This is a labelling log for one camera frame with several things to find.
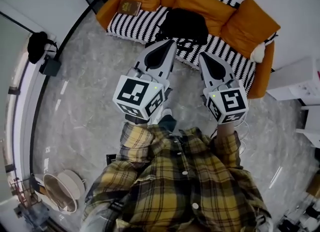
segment book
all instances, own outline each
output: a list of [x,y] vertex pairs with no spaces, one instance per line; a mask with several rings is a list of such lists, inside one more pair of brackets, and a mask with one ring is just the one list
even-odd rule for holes
[[141,2],[134,0],[121,0],[118,13],[137,16],[140,11],[141,4]]

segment shirt button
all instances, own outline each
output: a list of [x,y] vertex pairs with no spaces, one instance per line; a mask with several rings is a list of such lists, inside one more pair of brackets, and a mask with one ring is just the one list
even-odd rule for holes
[[193,204],[192,204],[192,208],[193,209],[199,209],[199,204],[197,204],[196,202],[194,202]]

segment plaid shirt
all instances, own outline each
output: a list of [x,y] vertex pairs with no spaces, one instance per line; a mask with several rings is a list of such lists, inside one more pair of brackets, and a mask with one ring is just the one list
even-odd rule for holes
[[124,125],[116,161],[91,187],[82,231],[253,231],[269,217],[250,173],[240,166],[238,134],[218,140],[198,128],[174,136],[158,125]]

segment black bag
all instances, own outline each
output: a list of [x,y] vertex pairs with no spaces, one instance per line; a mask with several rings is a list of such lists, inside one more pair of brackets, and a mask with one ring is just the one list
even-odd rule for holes
[[208,43],[208,28],[205,18],[194,11],[176,8],[168,11],[164,22],[159,26],[156,41],[172,38],[185,39],[178,42],[178,49],[191,52],[192,48],[184,47],[187,43],[193,45],[206,45]]
[[36,64],[38,60],[41,59],[42,55],[45,53],[45,45],[49,44],[56,48],[56,52],[58,51],[57,44],[48,39],[48,35],[45,32],[33,33],[29,38],[28,43],[28,53],[29,53],[29,61],[32,64]]

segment orange sofa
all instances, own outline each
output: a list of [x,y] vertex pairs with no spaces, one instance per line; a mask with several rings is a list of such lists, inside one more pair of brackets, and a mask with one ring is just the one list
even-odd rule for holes
[[[121,0],[108,0],[96,15],[97,21],[106,30],[116,14]],[[275,42],[265,47],[262,63],[256,64],[254,80],[248,92],[248,99],[262,98],[266,94],[270,73],[272,70]]]

